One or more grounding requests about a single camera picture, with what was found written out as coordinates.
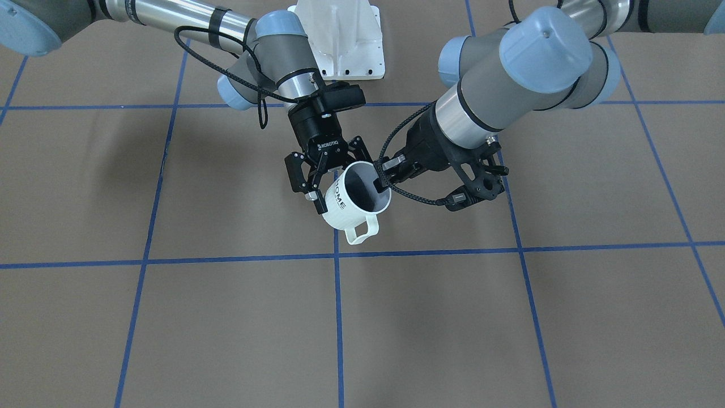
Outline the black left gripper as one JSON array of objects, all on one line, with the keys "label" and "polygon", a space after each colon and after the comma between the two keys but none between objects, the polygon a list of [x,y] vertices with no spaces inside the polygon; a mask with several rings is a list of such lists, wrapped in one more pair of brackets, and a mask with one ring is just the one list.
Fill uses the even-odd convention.
[{"label": "black left gripper", "polygon": [[451,142],[438,124],[436,106],[428,108],[407,130],[406,145],[393,158],[373,161],[376,190],[412,179],[425,171],[442,172],[452,164],[468,163],[471,150]]}]

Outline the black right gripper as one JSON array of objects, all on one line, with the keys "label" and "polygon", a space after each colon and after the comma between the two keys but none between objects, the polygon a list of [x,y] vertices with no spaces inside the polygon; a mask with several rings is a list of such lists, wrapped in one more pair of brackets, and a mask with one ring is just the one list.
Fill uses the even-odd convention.
[{"label": "black right gripper", "polygon": [[[288,111],[288,120],[300,145],[300,152],[285,157],[288,179],[294,193],[304,193],[308,201],[318,201],[321,174],[336,168],[347,168],[354,162],[373,163],[362,137],[350,141],[342,137],[342,129],[335,113],[324,117],[310,106],[298,104]],[[308,175],[302,166],[310,166]]]}]

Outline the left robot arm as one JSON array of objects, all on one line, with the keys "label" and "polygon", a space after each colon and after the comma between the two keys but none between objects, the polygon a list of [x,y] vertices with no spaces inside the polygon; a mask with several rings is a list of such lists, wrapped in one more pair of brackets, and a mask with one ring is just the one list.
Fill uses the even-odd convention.
[{"label": "left robot arm", "polygon": [[438,58],[446,92],[381,158],[377,189],[452,168],[463,199],[492,199],[507,169],[496,136],[531,111],[601,103],[619,83],[619,60],[594,42],[616,32],[723,33],[722,1],[562,1],[486,36],[451,39]]}]

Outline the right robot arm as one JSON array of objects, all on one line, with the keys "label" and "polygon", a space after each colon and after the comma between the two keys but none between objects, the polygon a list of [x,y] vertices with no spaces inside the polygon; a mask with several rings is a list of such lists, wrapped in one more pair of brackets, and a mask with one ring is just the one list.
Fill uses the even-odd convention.
[{"label": "right robot arm", "polygon": [[288,179],[319,213],[326,209],[319,191],[325,174],[372,161],[361,137],[345,141],[337,118],[365,105],[363,91],[344,81],[324,81],[308,34],[292,11],[251,18],[202,1],[3,1],[2,45],[41,57],[102,20],[173,34],[190,56],[220,73],[217,90],[227,106],[257,108],[262,128],[266,100],[285,104],[300,146],[285,157]]}]

